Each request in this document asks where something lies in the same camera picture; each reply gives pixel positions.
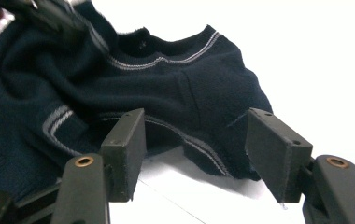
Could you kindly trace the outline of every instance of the dark navy garment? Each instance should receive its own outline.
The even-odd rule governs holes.
[[[74,48],[18,21],[0,34],[0,190],[18,201],[54,184],[137,108],[149,154],[183,145],[211,175],[259,179],[246,116],[272,109],[236,45],[210,26],[176,42],[145,28],[117,35],[91,2],[76,11],[90,26]]]

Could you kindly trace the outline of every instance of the white background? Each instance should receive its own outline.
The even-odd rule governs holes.
[[[355,1],[93,1],[120,33],[147,27],[174,41],[207,24],[234,42],[275,114],[314,145],[355,163]],[[113,223],[305,223],[262,181],[209,176],[181,148],[146,160],[134,201]]]

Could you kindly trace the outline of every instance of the folded shirt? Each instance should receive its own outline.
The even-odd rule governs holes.
[[[211,26],[175,42],[145,28],[118,35],[91,2],[76,13],[89,30],[74,48],[19,21],[0,34],[0,190],[18,201],[54,184],[137,108],[150,155],[184,146],[211,175],[259,179],[247,112],[272,108],[235,44]]]

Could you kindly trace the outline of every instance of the clothing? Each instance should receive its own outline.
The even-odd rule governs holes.
[[[91,23],[76,48],[18,21],[0,34],[0,190],[18,201],[55,183],[137,108],[149,154],[183,145],[209,174],[259,179],[246,116],[272,108],[236,45],[210,26],[176,42],[145,28],[117,35],[91,2],[76,11]]]

